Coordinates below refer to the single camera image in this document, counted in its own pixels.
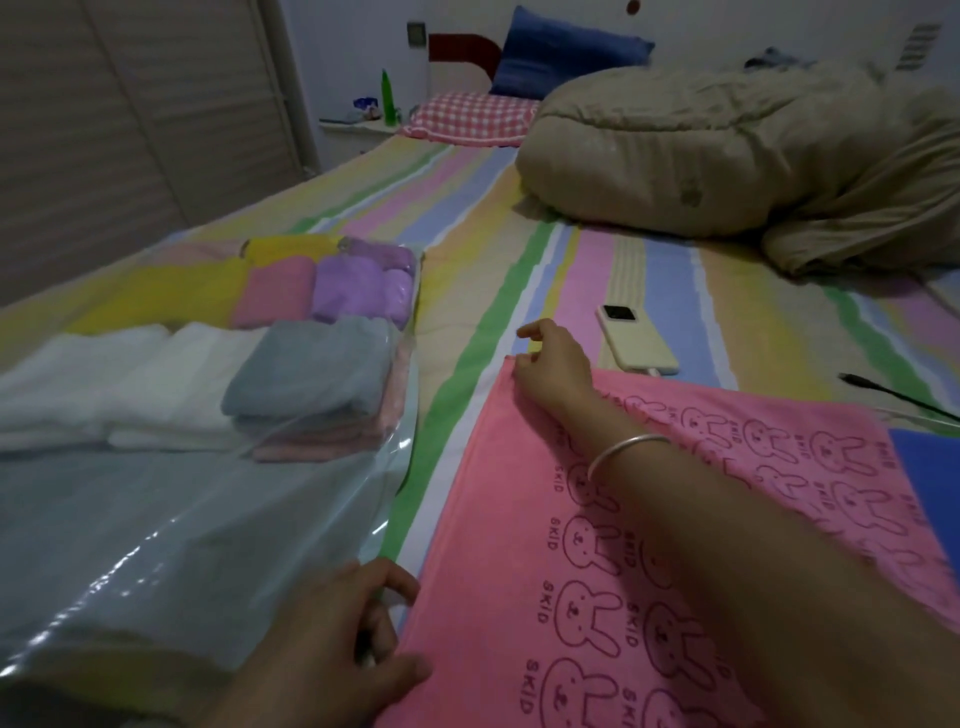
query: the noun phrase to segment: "pink rabbit print towel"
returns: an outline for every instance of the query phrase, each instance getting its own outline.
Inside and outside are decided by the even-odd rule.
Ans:
[[[386,728],[764,725],[657,545],[508,360],[473,430],[400,649],[433,676]],[[863,408],[596,371],[616,405],[815,523],[960,631],[960,594],[886,430]]]

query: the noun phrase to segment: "white phone case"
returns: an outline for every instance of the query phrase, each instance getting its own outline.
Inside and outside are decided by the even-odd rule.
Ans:
[[[656,369],[661,374],[676,374],[680,370],[677,357],[663,341],[646,311],[633,312],[636,321],[617,321],[607,316],[603,306],[597,309],[597,319],[617,366],[628,372]]]

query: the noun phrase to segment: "purple folded towel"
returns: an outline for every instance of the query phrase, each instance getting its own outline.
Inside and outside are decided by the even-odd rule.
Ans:
[[[342,316],[388,318],[383,270],[366,257],[322,258],[317,264],[311,315],[325,324],[333,324]]]
[[[390,243],[369,243],[349,235],[340,241],[340,247],[350,255],[375,260],[385,271],[405,271],[410,276],[414,275],[417,259],[409,248]]]
[[[387,298],[387,318],[403,330],[410,319],[410,303],[414,294],[414,280],[403,271],[387,271],[383,274],[387,284],[384,293]]]

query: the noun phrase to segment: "air vent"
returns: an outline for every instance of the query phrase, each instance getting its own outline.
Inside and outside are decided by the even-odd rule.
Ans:
[[[926,63],[933,46],[940,37],[943,23],[918,23],[903,45],[900,60],[897,62],[898,71],[919,71]]]

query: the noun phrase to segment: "folded towel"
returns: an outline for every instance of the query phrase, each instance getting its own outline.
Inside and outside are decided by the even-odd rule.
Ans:
[[[306,418],[312,431],[369,418],[383,400],[397,337],[383,319],[278,321],[229,384],[221,409],[251,427]]]
[[[387,299],[387,318],[393,321],[397,328],[403,329],[410,319],[414,280],[410,278],[410,274],[399,270],[387,271],[383,278],[386,281],[384,295]]]
[[[110,388],[169,338],[162,326],[54,336],[0,376],[0,450],[104,441]]]
[[[387,377],[383,401],[376,416],[353,425],[342,425],[324,432],[304,432],[288,438],[271,438],[253,450],[260,462],[323,463],[355,452],[380,449],[403,416],[410,375],[412,346],[401,342]]]
[[[291,255],[306,255],[317,262],[338,252],[337,238],[316,233],[304,235],[274,235],[252,237],[244,248],[243,257],[251,265],[264,266],[276,263]]]
[[[118,380],[102,402],[119,449],[233,450],[253,444],[220,410],[230,382],[266,334],[190,324]]]
[[[340,241],[340,249],[350,255],[367,257],[385,271],[405,271],[413,276],[417,266],[413,251],[400,245],[372,243],[348,235]]]
[[[233,309],[233,327],[261,328],[276,321],[306,321],[316,279],[317,264],[306,255],[291,255],[253,268]]]
[[[150,265],[196,265],[215,263],[240,257],[247,241],[241,237],[232,240],[199,240],[165,245],[150,255]]]
[[[332,324],[342,316],[386,317],[384,273],[374,261],[334,255],[317,265],[313,318]]]
[[[228,328],[249,272],[250,264],[240,258],[136,268],[66,330],[99,334],[149,324],[177,329],[192,322]]]

